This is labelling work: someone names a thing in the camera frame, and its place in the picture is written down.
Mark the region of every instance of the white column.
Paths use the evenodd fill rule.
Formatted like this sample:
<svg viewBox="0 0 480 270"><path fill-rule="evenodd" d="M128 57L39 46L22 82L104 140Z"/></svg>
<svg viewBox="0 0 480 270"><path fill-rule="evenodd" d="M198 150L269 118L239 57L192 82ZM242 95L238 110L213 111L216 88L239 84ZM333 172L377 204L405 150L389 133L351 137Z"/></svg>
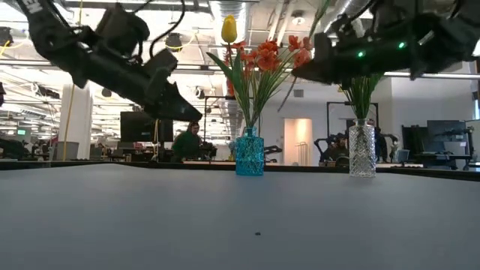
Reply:
<svg viewBox="0 0 480 270"><path fill-rule="evenodd" d="M90 136L92 134L92 109L94 91L87 83L84 89L73 87L72 84L64 85L61 96L60 131L58 141L65 140L65 130L68 121L68 108L71 103L70 122L67 131L67 142L79 143L76 158L90 157Z"/></svg>

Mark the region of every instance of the ceiling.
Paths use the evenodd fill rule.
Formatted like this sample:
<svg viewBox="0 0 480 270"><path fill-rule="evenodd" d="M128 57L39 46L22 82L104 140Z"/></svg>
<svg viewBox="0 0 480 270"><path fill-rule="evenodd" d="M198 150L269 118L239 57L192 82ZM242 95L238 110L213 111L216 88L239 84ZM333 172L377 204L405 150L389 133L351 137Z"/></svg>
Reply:
<svg viewBox="0 0 480 270"><path fill-rule="evenodd" d="M116 1L113 0L64 0L55 1L55 5L60 10L64 18L71 25L88 25L95 29L100 22L106 7L113 6ZM136 8L143 3L138 0L120 0L127 9ZM333 11L336 1L331 2L328 11ZM244 6L248 8L246 18L245 40L248 46L255 47L257 44L265 41L272 25L274 25L276 10L280 11L280 20L277 30L272 34L279 38L283 43L288 42L289 35L298 35L304 37L308 34L313 22L314 13L321 1L317 0L292 0L280 2L277 0L247 0ZM187 0L189 9L192 9L194 2ZM143 48L149 48L150 41L161 33L165 32L171 22L175 22L179 16L179 1L154 1L147 5L145 10L137 13L147 23L150 28L150 37L143 44ZM210 5L207 1L199 1L196 12L187 12L183 21L175 32L181 35L184 48L181 52L175 54L180 65L213 65L214 63L206 55L207 52L218 53L221 45L218 43L218 33L221 27L218 19L213 17L214 12L210 12ZM304 23L296 25L292 21L291 11L302 11ZM34 135L39 137L48 137L54 134L59 126L61 101L50 97L38 95L38 87L43 86L51 91L57 92L62 96L62 89L65 85L71 84L71 77L58 68L43 66L29 66L29 60L44 60L39 56L32 42L28 37L28 23L25 16L20 13L12 4L12 0L0 2L0 26L11 27L14 38L13 48L8 48L1 55L0 60L21 60L25 63L21 66L11 66L0 64L0 81L4 83L7 95L7 103L0 110L0 131L12 129L15 126L26 126L34 129ZM363 20L370 20L371 14L364 14ZM286 22L284 33L281 32L281 26ZM155 46L155 52L165 47L164 42L159 42ZM148 50L144 49L142 54L144 61L149 59ZM182 71L174 73L170 77L171 81L178 83L181 95L191 102L200 112L204 112L205 104L211 110L206 116L206 124L202 119L201 134L209 139L220 139L227 141L239 133L241 114L234 101L228 101L223 98L212 98L200 100L195 95L196 89L202 89L206 95L224 96L224 76L219 73ZM95 136L119 136L119 117L121 111L132 110L132 102L113 94L112 97L103 97L102 87L92 84L95 90L92 140ZM183 131L188 123L176 122L174 130Z"/></svg>

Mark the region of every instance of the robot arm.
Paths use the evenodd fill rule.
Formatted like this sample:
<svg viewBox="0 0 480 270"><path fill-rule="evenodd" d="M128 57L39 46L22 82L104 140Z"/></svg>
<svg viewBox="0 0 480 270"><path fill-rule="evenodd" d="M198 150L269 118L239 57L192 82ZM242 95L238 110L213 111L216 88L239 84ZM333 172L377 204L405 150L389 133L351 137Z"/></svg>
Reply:
<svg viewBox="0 0 480 270"><path fill-rule="evenodd" d="M93 31L71 27L51 0L16 0L26 15L31 40L45 59L67 71L83 88L91 80L142 106L155 119L198 121L202 115L180 94L167 77L177 59L162 50L145 64L132 53L150 35L149 27L120 4L106 9Z"/></svg>
<svg viewBox="0 0 480 270"><path fill-rule="evenodd" d="M367 5L373 25L357 37L352 21L340 16L332 23L335 46L327 33L314 37L315 56L292 74L321 83L344 84L353 77L410 70L414 80L456 62L472 61L480 38L480 1L457 1L448 18L424 12L422 0L372 0Z"/></svg>

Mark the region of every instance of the vase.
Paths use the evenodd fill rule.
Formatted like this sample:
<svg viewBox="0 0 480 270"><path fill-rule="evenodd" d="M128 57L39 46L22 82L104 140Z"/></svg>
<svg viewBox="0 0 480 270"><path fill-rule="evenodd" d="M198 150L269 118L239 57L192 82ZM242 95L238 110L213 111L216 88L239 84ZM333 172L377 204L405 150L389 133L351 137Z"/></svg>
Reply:
<svg viewBox="0 0 480 270"><path fill-rule="evenodd" d="M349 128L350 176L375 177L375 127L365 119L355 120Z"/></svg>
<svg viewBox="0 0 480 270"><path fill-rule="evenodd" d="M256 135L255 127L248 127L244 136L236 140L236 174L239 176L263 176L264 156L263 138Z"/></svg>

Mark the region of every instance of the green leaf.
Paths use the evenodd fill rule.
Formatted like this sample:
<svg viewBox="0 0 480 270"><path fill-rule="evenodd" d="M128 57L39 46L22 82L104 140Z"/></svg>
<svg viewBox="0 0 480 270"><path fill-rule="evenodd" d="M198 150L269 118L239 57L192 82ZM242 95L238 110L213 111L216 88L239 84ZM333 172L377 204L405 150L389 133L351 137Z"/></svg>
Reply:
<svg viewBox="0 0 480 270"><path fill-rule="evenodd" d="M223 61L221 61L216 55L211 52L207 52L207 56L210 56L211 60L213 60L215 64L217 64L221 68L221 70L229 80L233 80L232 70Z"/></svg>

